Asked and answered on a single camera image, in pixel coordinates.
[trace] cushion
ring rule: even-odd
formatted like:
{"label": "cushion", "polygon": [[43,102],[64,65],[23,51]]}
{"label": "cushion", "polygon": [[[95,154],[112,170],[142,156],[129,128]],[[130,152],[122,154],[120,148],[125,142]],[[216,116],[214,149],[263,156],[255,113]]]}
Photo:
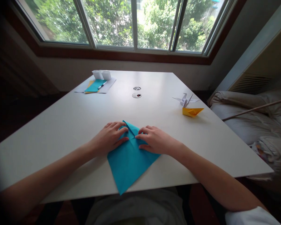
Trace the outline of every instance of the cushion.
{"label": "cushion", "polygon": [[[230,92],[230,91],[219,91],[214,93],[208,100],[208,105],[214,104],[233,104],[245,107],[247,109],[256,108],[262,105],[265,105],[266,102],[261,98],[261,96],[244,94],[239,92]],[[257,112],[268,113],[264,109],[259,109]]]}
{"label": "cushion", "polygon": [[281,194],[281,138],[260,137],[251,148],[274,170],[274,173],[253,175],[248,178],[264,188]]}
{"label": "cushion", "polygon": [[[246,111],[247,108],[236,105],[215,104],[211,110],[221,119]],[[260,136],[281,138],[281,125],[265,114],[250,112],[225,121],[247,145],[253,144]]]}
{"label": "cushion", "polygon": [[[266,104],[281,100],[281,88],[259,94]],[[267,107],[269,116],[281,124],[281,103]]]}

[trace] hand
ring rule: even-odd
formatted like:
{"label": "hand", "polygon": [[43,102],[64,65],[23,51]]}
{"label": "hand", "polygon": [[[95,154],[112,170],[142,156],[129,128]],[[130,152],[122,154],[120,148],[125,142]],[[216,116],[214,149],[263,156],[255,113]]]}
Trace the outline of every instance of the hand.
{"label": "hand", "polygon": [[147,145],[140,145],[139,148],[156,154],[167,154],[172,156],[175,153],[175,150],[183,146],[181,142],[154,126],[141,128],[135,138],[144,140],[148,143]]}
{"label": "hand", "polygon": [[123,137],[119,140],[122,134],[128,131],[127,127],[119,129],[121,126],[126,126],[124,122],[109,122],[105,127],[88,143],[81,148],[90,151],[92,157],[104,155],[119,147],[128,137]]}

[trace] window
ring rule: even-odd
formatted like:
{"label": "window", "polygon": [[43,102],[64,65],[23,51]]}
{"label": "window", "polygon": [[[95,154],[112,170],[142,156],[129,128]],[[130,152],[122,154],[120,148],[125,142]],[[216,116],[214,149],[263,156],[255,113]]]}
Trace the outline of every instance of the window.
{"label": "window", "polygon": [[237,0],[14,0],[14,3],[13,10],[21,13],[26,28],[46,47],[58,48],[62,44],[72,49],[79,46],[142,55],[208,58]]}

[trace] white shirt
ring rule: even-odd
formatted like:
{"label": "white shirt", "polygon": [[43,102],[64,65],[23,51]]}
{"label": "white shirt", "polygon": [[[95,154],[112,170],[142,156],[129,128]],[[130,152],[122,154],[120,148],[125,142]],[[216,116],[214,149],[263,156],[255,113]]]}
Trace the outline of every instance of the white shirt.
{"label": "white shirt", "polygon": [[[245,212],[226,213],[227,225],[278,225],[270,213],[261,207]],[[186,225],[182,199],[176,190],[154,189],[124,193],[122,196],[98,197],[86,220],[87,225],[101,224],[181,224]]]}

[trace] white origami crane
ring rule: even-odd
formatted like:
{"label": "white origami crane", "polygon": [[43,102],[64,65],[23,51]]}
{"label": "white origami crane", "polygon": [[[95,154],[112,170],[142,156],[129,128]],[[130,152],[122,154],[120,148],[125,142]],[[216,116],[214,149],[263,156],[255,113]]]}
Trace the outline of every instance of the white origami crane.
{"label": "white origami crane", "polygon": [[176,99],[176,100],[178,100],[178,101],[180,101],[180,104],[183,106],[183,108],[187,107],[187,105],[188,105],[189,103],[194,103],[194,102],[199,101],[199,99],[192,99],[192,100],[191,100],[191,97],[190,97],[189,100],[187,100],[187,99],[186,99],[186,96],[187,96],[187,94],[184,93],[184,96],[183,96],[182,99],[180,99],[180,98],[174,98],[174,97],[173,97],[173,98]]}

